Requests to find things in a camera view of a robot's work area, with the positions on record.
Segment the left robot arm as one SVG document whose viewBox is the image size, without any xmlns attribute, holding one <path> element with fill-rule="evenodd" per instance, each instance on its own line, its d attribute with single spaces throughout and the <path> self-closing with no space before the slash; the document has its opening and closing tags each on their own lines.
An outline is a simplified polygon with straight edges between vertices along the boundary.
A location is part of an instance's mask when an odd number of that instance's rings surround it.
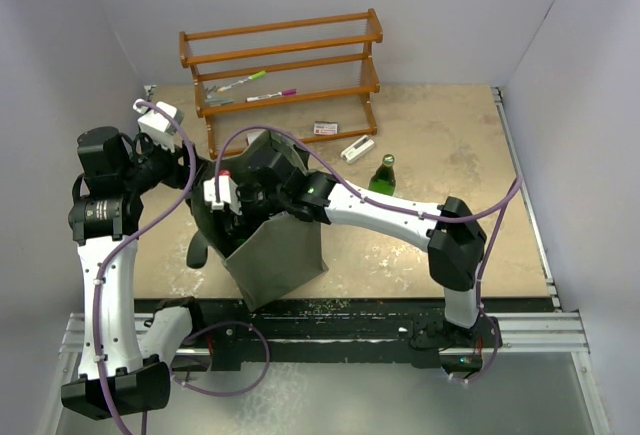
<svg viewBox="0 0 640 435">
<path fill-rule="evenodd" d="M 202 311 L 192 297 L 160 302 L 146 332 L 136 329 L 141 197 L 163 183 L 186 199 L 189 176 L 202 166 L 193 147 L 175 145 L 173 134 L 142 129 L 130 138 L 106 126 L 77 139 L 83 171 L 72 188 L 68 223 L 82 268 L 84 339 L 78 378 L 62 386 L 61 402 L 92 420 L 164 408 L 176 352 L 205 337 Z"/>
</svg>

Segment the grey-green canvas bag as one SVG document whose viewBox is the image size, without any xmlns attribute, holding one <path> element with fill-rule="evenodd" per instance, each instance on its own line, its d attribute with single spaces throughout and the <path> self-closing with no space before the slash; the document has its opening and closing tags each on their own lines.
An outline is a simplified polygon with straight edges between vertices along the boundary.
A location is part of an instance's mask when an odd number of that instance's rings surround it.
<svg viewBox="0 0 640 435">
<path fill-rule="evenodd" d="M 250 310 L 289 294 L 327 269 L 322 255 L 323 223 L 303 222 L 282 213 L 263 223 L 246 242 L 232 245 L 223 227 L 223 212 L 211 211 L 204 202 L 205 180 L 225 169 L 247 180 L 245 163 L 252 153 L 267 145 L 282 151 L 296 166 L 309 168 L 306 150 L 275 130 L 265 130 L 241 154 L 210 162 L 194 182 L 189 197 L 197 232 L 188 248 L 187 266 L 203 267 L 209 252 L 215 251 Z"/>
</svg>

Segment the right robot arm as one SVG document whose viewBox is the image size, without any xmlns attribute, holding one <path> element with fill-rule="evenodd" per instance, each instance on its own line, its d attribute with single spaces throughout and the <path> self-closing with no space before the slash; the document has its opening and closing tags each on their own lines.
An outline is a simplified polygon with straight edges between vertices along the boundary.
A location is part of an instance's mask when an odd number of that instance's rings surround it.
<svg viewBox="0 0 640 435">
<path fill-rule="evenodd" d="M 247 180 L 218 170 L 211 207 L 225 216 L 225 230 L 239 238 L 282 213 L 303 222 L 366 229 L 425 252 L 431 278 L 444 290 L 445 335 L 467 346 L 480 334 L 479 282 L 487 235 L 468 206 L 449 197 L 442 204 L 414 202 L 364 189 L 336 174 L 296 166 L 267 145 L 244 165 Z"/>
</svg>

